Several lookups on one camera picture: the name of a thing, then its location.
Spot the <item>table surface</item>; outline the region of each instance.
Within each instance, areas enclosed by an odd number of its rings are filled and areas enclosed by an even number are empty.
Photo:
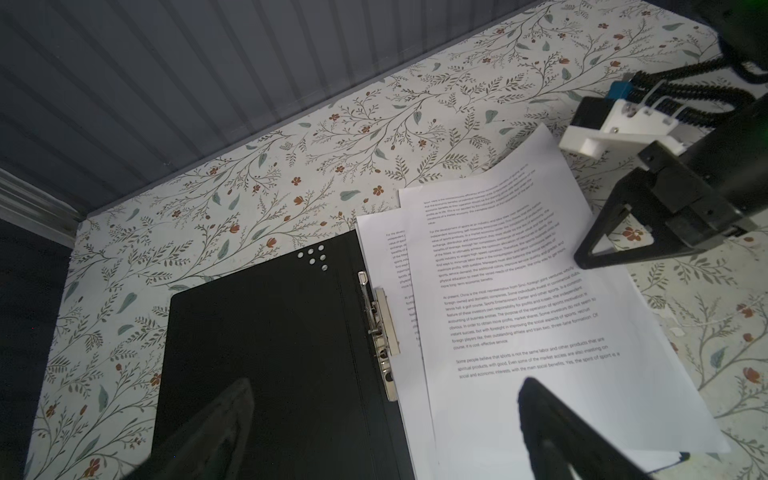
[[[708,28],[638,0],[545,2],[86,220],[27,478],[115,478],[149,455],[174,293],[344,233],[397,207],[399,188],[487,170],[540,122],[559,135],[581,97],[625,73],[718,53]],[[680,128],[687,141],[704,133]],[[637,164],[630,152],[566,158],[596,211]],[[768,475],[767,234],[628,267],[733,445],[661,478]],[[648,237],[631,224],[611,234],[620,248]],[[259,294],[243,299],[256,318]]]

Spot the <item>corrugated panel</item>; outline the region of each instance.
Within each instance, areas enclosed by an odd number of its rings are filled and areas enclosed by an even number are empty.
[[[0,167],[87,213],[527,3],[6,2]]]

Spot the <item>stack of papers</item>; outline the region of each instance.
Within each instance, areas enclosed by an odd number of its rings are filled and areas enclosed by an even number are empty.
[[[416,478],[533,478],[517,397],[533,376],[646,471],[728,452],[622,266],[581,270],[592,215],[540,125],[491,170],[358,217]]]

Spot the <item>ring binder mechanism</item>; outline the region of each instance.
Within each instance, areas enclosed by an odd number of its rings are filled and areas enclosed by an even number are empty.
[[[366,301],[366,315],[368,316],[368,334],[373,341],[373,349],[376,351],[376,361],[379,364],[386,398],[390,402],[397,402],[397,389],[395,379],[392,377],[392,367],[389,357],[400,354],[400,346],[397,342],[395,325],[389,314],[389,306],[383,288],[375,288],[371,291],[368,284],[368,274],[365,271],[357,273],[360,279],[362,297]]]

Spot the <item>leaf pattern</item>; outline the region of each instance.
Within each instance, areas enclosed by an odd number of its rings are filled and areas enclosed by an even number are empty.
[[[399,188],[486,171],[539,123],[561,135],[583,97],[627,73],[718,54],[709,28],[641,0],[547,0],[84,220],[27,478],[96,465],[119,478],[147,458],[175,293],[344,233],[397,207]],[[765,91],[729,71],[699,79]],[[566,159],[595,211],[637,165],[618,152]],[[651,237],[631,218],[610,235],[620,249]],[[628,266],[735,445],[721,462],[694,454],[691,472],[768,477],[767,237],[761,227],[703,255]]]

